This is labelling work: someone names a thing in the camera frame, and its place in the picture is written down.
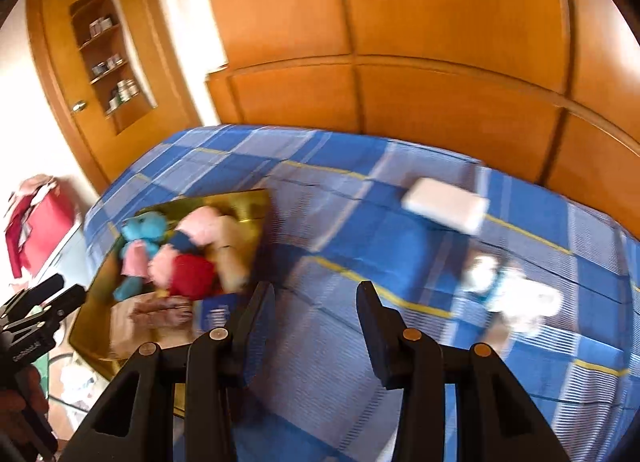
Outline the person left hand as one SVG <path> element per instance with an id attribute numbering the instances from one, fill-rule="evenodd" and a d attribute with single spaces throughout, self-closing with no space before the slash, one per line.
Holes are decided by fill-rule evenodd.
<path id="1" fill-rule="evenodd" d="M 18 422 L 26 404 L 41 414 L 47 414 L 49 411 L 47 398 L 40 386 L 41 378 L 38 370 L 29 366 L 23 370 L 23 374 L 28 387 L 27 400 L 14 390 L 1 390 L 1 430 L 17 444 L 29 442 L 25 427 Z"/>

